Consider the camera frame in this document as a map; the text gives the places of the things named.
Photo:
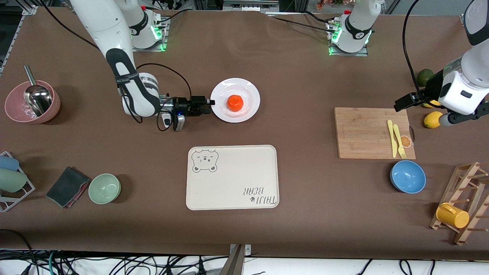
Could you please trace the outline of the cream bear print tray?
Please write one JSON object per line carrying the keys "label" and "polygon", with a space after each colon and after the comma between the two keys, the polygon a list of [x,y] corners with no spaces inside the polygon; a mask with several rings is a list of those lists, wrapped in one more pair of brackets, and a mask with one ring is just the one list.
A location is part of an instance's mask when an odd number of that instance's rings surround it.
{"label": "cream bear print tray", "polygon": [[208,146],[189,150],[188,209],[272,209],[279,202],[274,146]]}

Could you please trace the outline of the wooden cutting board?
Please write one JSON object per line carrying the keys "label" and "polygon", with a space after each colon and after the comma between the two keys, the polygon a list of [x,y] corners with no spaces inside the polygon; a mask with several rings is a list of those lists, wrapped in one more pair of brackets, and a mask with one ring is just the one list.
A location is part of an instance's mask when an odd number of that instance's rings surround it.
{"label": "wooden cutting board", "polygon": [[340,159],[393,160],[388,120],[398,125],[400,137],[410,137],[407,111],[393,108],[335,107]]}

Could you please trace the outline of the pink folded cloth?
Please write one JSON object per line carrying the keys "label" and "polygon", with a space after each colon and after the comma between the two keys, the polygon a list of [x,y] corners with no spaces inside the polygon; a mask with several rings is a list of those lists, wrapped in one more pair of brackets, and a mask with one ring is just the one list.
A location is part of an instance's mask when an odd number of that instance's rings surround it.
{"label": "pink folded cloth", "polygon": [[91,179],[88,178],[83,184],[80,185],[78,192],[74,195],[74,197],[64,206],[65,209],[71,208],[75,202],[79,200],[79,198],[83,195],[87,187],[89,186]]}

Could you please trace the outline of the silver mount bracket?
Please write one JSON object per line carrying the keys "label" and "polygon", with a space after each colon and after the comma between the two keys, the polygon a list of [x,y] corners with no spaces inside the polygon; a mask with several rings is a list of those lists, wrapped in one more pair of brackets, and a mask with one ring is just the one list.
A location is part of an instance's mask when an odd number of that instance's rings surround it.
{"label": "silver mount bracket", "polygon": [[[237,244],[231,244],[230,245],[230,255],[233,253],[233,251],[236,247],[237,247]],[[246,257],[251,256],[251,245],[246,244],[246,245],[242,245],[242,247],[244,247],[244,250],[245,250],[244,255]]]}

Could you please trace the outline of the orange mandarin fruit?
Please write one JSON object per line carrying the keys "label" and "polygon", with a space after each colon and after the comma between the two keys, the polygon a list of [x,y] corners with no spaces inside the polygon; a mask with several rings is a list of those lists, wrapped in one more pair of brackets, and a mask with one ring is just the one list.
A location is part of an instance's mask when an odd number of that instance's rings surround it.
{"label": "orange mandarin fruit", "polygon": [[232,112],[239,112],[243,109],[243,98],[240,95],[231,95],[226,102],[227,108]]}

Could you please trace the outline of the metal scoop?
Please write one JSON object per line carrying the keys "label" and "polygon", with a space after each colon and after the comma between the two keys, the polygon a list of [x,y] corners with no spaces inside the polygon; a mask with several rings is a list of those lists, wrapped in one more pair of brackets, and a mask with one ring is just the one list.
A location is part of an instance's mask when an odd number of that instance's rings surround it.
{"label": "metal scoop", "polygon": [[51,93],[46,87],[37,84],[29,65],[24,65],[23,67],[30,83],[30,86],[28,86],[23,93],[23,98],[35,115],[40,117],[51,106]]}

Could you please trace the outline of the pink bowl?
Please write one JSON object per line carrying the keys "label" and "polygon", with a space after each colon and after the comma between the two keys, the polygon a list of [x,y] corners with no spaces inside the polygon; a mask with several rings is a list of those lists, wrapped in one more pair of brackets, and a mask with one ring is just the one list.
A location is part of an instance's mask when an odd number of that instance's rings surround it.
{"label": "pink bowl", "polygon": [[5,100],[5,113],[7,117],[17,123],[42,124],[52,120],[57,115],[61,106],[57,92],[45,81],[37,80],[36,83],[44,86],[50,92],[52,103],[49,109],[42,116],[36,117],[34,115],[23,98],[24,91],[31,85],[29,81],[26,81],[17,85],[7,96]]}

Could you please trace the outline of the yellow mug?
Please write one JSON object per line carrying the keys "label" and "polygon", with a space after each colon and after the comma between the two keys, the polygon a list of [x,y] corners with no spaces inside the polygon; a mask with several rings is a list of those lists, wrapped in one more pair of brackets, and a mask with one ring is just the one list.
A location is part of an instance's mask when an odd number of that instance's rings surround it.
{"label": "yellow mug", "polygon": [[464,228],[470,221],[470,215],[465,210],[444,202],[436,210],[436,218],[442,223],[457,229]]}

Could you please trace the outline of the pale green bowl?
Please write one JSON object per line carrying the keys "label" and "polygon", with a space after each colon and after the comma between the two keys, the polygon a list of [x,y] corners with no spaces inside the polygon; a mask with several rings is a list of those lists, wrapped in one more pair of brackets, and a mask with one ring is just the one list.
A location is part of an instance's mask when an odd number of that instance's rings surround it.
{"label": "pale green bowl", "polygon": [[114,201],[121,192],[119,179],[112,174],[101,174],[96,176],[90,183],[88,194],[92,202],[105,205]]}

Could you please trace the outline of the yellow plastic knife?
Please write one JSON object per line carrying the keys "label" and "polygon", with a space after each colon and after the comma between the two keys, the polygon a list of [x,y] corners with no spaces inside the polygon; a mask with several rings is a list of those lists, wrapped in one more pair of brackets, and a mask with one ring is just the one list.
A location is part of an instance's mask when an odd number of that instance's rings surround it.
{"label": "yellow plastic knife", "polygon": [[393,122],[392,120],[387,120],[387,126],[388,126],[388,131],[389,131],[389,134],[390,134],[390,141],[391,141],[391,146],[392,146],[392,157],[393,158],[396,158],[397,157],[397,153],[398,153],[398,145],[397,145],[397,142],[396,142],[396,138],[395,138],[395,135],[394,135],[394,132],[393,132]]}

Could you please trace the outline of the light blue cup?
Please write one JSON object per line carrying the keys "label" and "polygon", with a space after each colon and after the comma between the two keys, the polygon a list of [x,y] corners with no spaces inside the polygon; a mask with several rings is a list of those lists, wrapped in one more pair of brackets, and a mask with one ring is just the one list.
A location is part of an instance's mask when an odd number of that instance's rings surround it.
{"label": "light blue cup", "polygon": [[0,168],[18,171],[19,161],[15,158],[11,158],[8,155],[0,155]]}

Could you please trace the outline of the aluminium frame profile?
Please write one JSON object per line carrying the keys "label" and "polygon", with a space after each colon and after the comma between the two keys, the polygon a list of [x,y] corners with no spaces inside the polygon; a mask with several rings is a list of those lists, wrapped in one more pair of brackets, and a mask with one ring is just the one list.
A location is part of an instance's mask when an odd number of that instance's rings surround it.
{"label": "aluminium frame profile", "polygon": [[279,12],[279,0],[222,0],[223,11]]}

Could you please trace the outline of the wooden mug rack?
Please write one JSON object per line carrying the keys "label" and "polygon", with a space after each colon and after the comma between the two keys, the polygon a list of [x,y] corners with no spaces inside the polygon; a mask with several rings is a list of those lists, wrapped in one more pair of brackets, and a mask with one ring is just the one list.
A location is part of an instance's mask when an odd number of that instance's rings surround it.
{"label": "wooden mug rack", "polygon": [[435,213],[429,224],[434,230],[452,230],[455,233],[453,242],[458,246],[466,244],[471,233],[489,232],[489,172],[483,166],[483,163],[474,162],[455,167],[439,202],[439,205],[449,202],[468,212],[469,223],[464,228],[457,229],[439,221]]}

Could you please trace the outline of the white round plate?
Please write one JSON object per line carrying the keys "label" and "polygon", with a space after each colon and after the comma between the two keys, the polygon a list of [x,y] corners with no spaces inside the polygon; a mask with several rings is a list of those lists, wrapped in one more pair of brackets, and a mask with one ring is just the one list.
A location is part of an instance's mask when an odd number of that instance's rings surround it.
{"label": "white round plate", "polygon": [[[243,109],[239,112],[229,111],[227,99],[231,95],[240,95],[243,98]],[[260,94],[250,81],[241,78],[230,78],[220,82],[213,89],[210,99],[215,101],[212,106],[213,113],[228,123],[241,123],[249,120],[258,111]]]}

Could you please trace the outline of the blue bowl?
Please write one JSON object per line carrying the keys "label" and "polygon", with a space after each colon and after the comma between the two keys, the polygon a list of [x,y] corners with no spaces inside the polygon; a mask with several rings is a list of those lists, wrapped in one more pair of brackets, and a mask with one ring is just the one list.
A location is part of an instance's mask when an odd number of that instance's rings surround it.
{"label": "blue bowl", "polygon": [[416,194],[426,186],[426,174],[419,164],[410,160],[401,160],[391,169],[390,181],[393,186],[404,193]]}

